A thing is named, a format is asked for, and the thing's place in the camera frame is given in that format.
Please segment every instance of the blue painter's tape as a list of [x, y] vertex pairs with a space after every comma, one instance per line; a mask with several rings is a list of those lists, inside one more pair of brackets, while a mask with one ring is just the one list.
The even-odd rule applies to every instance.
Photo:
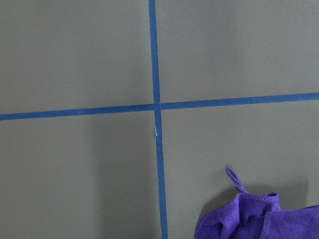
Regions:
[[162, 110], [319, 100], [319, 93], [162, 103]]
[[165, 175], [163, 159], [163, 142], [161, 127], [161, 103], [160, 103], [160, 75], [158, 58], [158, 40], [156, 27], [155, 0], [149, 0], [150, 14], [150, 35], [151, 35], [151, 54], [152, 54], [152, 74], [153, 74], [153, 96], [154, 96], [154, 114], [156, 131], [156, 153], [159, 178], [159, 214], [162, 239], [168, 239], [167, 232], [167, 212], [165, 195]]
[[0, 120], [13, 120], [13, 119], [20, 120], [20, 119], [49, 118], [49, 117], [83, 116], [83, 115], [140, 112], [140, 111], [153, 111], [153, 110], [154, 110], [153, 104], [134, 105], [134, 106], [114, 106], [114, 107], [87, 108], [87, 109], [74, 109], [74, 110], [3, 114], [3, 115], [0, 115]]

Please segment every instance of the gray tile square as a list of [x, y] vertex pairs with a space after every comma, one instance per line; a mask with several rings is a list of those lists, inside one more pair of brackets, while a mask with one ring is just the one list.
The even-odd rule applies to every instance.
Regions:
[[197, 221], [237, 193], [277, 192], [282, 208], [318, 205], [319, 102], [164, 111], [168, 234], [192, 238]]
[[0, 152], [0, 238], [161, 238], [152, 112], [0, 121]]
[[319, 91], [319, 2], [157, 1], [163, 102]]
[[2, 1], [0, 113], [153, 102], [147, 0]]

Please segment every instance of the gray floor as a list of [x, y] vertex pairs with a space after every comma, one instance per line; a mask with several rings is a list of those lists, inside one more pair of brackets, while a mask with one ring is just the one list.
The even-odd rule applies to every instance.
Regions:
[[[157, 1], [162, 102], [319, 92], [319, 3]], [[2, 1], [0, 114], [153, 103], [148, 1]], [[168, 234], [237, 193], [319, 204], [319, 102], [162, 111]], [[0, 238], [160, 239], [154, 112], [0, 121]]]

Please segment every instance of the purple microfiber cloth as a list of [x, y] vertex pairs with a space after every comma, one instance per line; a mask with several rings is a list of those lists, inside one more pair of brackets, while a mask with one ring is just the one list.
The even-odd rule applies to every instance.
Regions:
[[250, 194], [232, 168], [226, 172], [241, 193], [203, 217], [195, 239], [319, 239], [319, 205], [282, 211], [277, 193]]

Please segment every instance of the purple towel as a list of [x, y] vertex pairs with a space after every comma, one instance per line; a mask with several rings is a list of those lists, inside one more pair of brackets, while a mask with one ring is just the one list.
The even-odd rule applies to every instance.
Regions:
[[277, 193], [250, 194], [232, 168], [226, 172], [241, 193], [203, 217], [195, 239], [319, 239], [319, 206], [282, 211]]

